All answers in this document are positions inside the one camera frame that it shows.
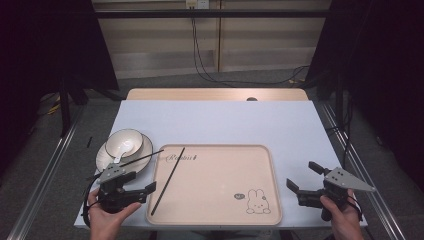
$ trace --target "white bowl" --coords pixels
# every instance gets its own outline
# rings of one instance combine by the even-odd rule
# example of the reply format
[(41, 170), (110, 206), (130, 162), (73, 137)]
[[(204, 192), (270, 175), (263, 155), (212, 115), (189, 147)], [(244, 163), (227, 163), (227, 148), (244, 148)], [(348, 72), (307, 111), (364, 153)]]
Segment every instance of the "white bowl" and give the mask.
[[(122, 155), (121, 147), (128, 143), (132, 145), (132, 148)], [(136, 153), (143, 150), (143, 134), (134, 129), (119, 130), (107, 139), (105, 149), (113, 158), (122, 155), (122, 159), (131, 160), (131, 158), (138, 156)]]

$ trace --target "beige tray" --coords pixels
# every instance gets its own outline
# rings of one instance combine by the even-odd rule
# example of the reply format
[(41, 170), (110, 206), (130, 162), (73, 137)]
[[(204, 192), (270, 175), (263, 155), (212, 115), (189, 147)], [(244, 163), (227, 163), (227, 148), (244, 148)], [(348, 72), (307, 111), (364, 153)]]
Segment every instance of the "beige tray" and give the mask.
[[(166, 191), (154, 205), (185, 147)], [(271, 157), (261, 145), (166, 145), (147, 219), (158, 225), (275, 225), (282, 212)]]

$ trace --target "human hand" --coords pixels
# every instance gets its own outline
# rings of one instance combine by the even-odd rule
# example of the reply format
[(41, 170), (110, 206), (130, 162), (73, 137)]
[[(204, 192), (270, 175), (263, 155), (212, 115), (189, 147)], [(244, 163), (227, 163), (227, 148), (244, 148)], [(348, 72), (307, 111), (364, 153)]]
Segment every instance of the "human hand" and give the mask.
[[(353, 197), (352, 189), (348, 189), (349, 196)], [(331, 226), (334, 237), (337, 240), (363, 240), (361, 228), (359, 226), (358, 212), (350, 205), (343, 212), (328, 197), (321, 196), (320, 201), (328, 211), (331, 212)], [(355, 204), (355, 201), (348, 198), (348, 201)]]
[[(88, 195), (88, 204), (90, 206), (97, 201), (96, 197), (98, 193), (99, 189), (97, 188)], [(91, 206), (88, 211), (91, 225), (91, 240), (115, 239), (122, 222), (140, 207), (141, 203), (135, 202), (118, 213), (110, 214), (101, 208), (100, 203)]]

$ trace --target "wall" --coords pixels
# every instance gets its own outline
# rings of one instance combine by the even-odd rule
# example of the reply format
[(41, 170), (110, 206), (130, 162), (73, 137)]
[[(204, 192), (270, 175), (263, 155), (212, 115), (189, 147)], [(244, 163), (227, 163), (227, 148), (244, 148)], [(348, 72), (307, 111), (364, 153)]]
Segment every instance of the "wall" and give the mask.
[[(95, 0), (95, 9), (185, 9), (185, 1)], [(330, 0), (210, 0), (211, 9), (328, 9)], [(118, 79), (195, 73), (190, 19), (100, 19)], [(293, 68), (311, 62), (324, 19), (196, 19), (208, 72)]]

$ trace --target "gray floor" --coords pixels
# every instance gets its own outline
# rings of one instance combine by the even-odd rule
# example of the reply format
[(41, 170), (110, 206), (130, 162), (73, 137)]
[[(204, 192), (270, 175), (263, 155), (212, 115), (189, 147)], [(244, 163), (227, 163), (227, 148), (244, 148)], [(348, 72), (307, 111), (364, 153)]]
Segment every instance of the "gray floor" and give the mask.
[[(291, 70), (246, 71), (231, 73), (210, 74), (220, 81), (248, 81), (256, 83), (229, 83), (234, 87), (292, 87), (290, 83), (266, 84), (289, 78)], [(135, 87), (228, 87), (223, 84), (205, 81), (198, 75), (181, 75), (156, 77), (145, 79), (120, 80), (121, 90), (116, 92), (125, 96)], [(331, 127), (323, 111), (323, 104), (317, 101), (315, 89), (307, 90), (311, 100), (314, 100), (317, 111), (323, 120), (324, 127)], [(54, 171), (51, 172), (52, 183), (44, 186), (45, 197), (40, 206), (34, 209), (33, 218), (29, 219), (30, 227), (21, 232), (20, 239), (88, 239), (89, 232), (76, 229), (73, 222), (82, 202), (82, 192), (87, 182), (85, 177), (93, 174), (95, 163), (93, 159), (98, 148), (107, 138), (113, 125), (114, 117), (119, 109), (119, 102), (113, 102), (103, 96), (88, 91), (89, 103), (84, 107), (74, 106), (71, 110), (74, 115), (81, 113), (76, 126), (73, 140)], [(45, 113), (51, 106), (50, 101), (40, 104), (40, 113)], [(40, 115), (29, 137), (26, 146), (16, 157), (2, 179), (0, 189), (0, 239), (6, 239), (14, 224), (23, 212), (31, 194), (43, 176), (56, 146), (59, 144), (61, 132), (60, 110), (53, 115)], [(337, 140), (337, 135), (329, 131), (329, 138), (336, 153), (342, 158), (343, 148)], [(90, 147), (87, 143), (92, 138)], [(405, 239), (422, 239), (424, 235), (424, 194), (414, 185), (407, 175), (397, 166), (390, 149), (378, 144), (376, 135), (371, 126), (359, 111), (354, 108), (351, 122), (351, 142), (357, 154), (365, 165), (379, 193), (387, 203), (391, 213), (395, 216)], [(92, 168), (79, 168), (90, 165)], [(374, 239), (390, 239), (385, 226), (381, 224), (380, 216), (373, 210), (369, 197), (358, 194), (365, 216), (369, 222), (369, 231)], [(323, 239), (330, 233), (329, 229), (295, 230), (294, 235), (300, 239)], [(119, 239), (147, 239), (149, 232), (136, 229), (123, 229)], [(195, 239), (196, 233), (168, 232), (160, 234), (161, 239)], [(371, 239), (364, 231), (364, 237)]]

